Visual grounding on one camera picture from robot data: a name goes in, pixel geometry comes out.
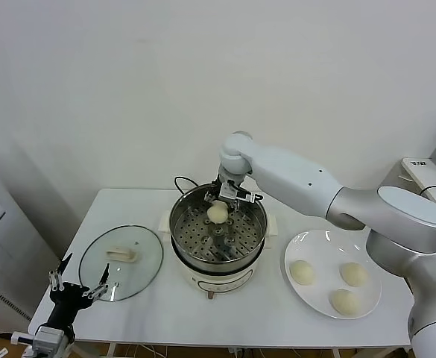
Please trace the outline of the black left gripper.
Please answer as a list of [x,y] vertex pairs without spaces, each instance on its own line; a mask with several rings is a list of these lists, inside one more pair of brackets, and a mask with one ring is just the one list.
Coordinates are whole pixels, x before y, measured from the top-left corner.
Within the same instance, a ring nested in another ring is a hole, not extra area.
[[66,270],[71,258],[72,253],[61,260],[55,270],[48,273],[51,287],[49,298],[54,303],[54,308],[47,320],[47,326],[55,329],[71,327],[80,310],[89,308],[92,300],[100,299],[108,291],[109,263],[101,275],[98,286],[94,289],[75,283],[64,283],[62,273]]

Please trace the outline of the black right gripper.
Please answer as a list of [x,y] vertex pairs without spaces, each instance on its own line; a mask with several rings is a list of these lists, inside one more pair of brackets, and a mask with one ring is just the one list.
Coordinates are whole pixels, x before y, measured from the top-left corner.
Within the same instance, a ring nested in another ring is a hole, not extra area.
[[235,212],[253,212],[259,210],[263,196],[241,188],[234,182],[214,183],[215,189],[208,189],[204,195],[207,207],[212,207],[219,200],[233,204]]

